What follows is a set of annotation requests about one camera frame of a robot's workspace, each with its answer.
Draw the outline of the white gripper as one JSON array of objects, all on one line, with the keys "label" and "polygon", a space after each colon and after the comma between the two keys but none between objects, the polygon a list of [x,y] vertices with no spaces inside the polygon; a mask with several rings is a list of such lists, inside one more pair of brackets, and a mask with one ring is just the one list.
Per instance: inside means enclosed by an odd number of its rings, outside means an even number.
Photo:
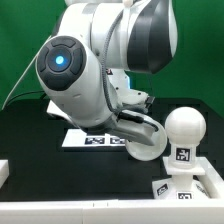
[{"label": "white gripper", "polygon": [[118,91],[118,97],[122,108],[114,133],[127,141],[154,146],[160,132],[158,122],[148,115],[154,97],[142,91]]}]

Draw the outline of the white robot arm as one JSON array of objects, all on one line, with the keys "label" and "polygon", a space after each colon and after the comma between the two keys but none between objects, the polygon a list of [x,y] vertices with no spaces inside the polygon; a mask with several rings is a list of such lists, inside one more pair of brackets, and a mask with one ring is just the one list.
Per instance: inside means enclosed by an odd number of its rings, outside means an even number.
[{"label": "white robot arm", "polygon": [[40,49],[36,73],[71,124],[151,146],[159,128],[145,120],[146,102],[135,101],[130,89],[119,94],[106,72],[155,74],[171,62],[176,46],[172,0],[74,3]]}]

